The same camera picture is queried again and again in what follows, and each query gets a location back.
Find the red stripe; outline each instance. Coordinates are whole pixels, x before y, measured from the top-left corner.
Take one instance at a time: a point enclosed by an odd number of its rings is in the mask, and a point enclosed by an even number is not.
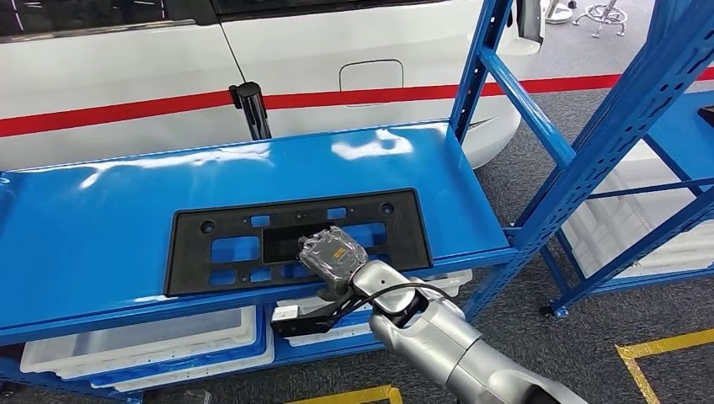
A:
[[[557,77],[524,80],[521,83],[529,93],[553,93],[561,91],[593,90],[612,88],[619,74],[599,76]],[[714,67],[707,68],[697,80],[714,80]],[[456,85],[423,86],[409,88],[378,88],[374,90],[332,91],[324,93],[298,93],[266,95],[267,109],[327,107],[350,104],[377,104],[426,99],[448,99],[456,95]],[[495,82],[488,82],[482,95],[503,94]],[[180,97],[152,99],[135,103],[106,105],[86,109],[26,115],[0,120],[0,137],[24,135],[76,128],[79,126],[107,124],[122,120],[134,120],[163,114],[193,111],[230,104],[227,90],[212,93],[183,95]]]

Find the car window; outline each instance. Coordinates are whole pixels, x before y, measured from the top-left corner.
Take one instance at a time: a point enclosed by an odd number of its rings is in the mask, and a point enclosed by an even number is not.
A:
[[[0,36],[213,16],[210,0],[0,0]]]
[[[444,0],[213,0],[213,3],[223,16],[262,18],[439,1]]]

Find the metal stool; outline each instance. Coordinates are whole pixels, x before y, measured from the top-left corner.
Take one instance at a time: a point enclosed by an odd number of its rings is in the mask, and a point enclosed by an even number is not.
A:
[[[617,0],[610,0],[607,4],[595,4],[585,9],[585,13],[573,21],[573,25],[580,25],[580,20],[583,17],[593,20],[598,23],[598,30],[593,34],[593,38],[600,37],[600,31],[603,25],[620,25],[620,32],[617,36],[625,36],[625,22],[627,21],[627,13],[615,7]]]
[[[551,0],[546,9],[546,23],[565,24],[573,17],[573,12],[558,0]]]

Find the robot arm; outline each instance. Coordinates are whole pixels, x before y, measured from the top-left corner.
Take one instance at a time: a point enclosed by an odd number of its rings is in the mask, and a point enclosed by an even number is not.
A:
[[[564,385],[488,346],[445,294],[427,289],[430,285],[420,279],[407,279],[382,261],[366,262],[364,248],[337,227],[304,240],[299,258],[343,299],[317,314],[279,308],[271,322],[278,335],[314,332],[305,324],[324,323],[327,313],[344,312],[350,302],[361,306],[366,298],[373,307],[370,327],[375,336],[462,404],[585,403]],[[317,331],[326,332],[336,321]]]

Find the rack foot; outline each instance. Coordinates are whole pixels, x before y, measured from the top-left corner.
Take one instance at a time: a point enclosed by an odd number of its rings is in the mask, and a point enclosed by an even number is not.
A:
[[[565,307],[561,307],[558,310],[553,310],[550,305],[541,307],[540,309],[538,309],[538,312],[540,312],[541,316],[544,317],[565,318],[568,315],[567,309]]]

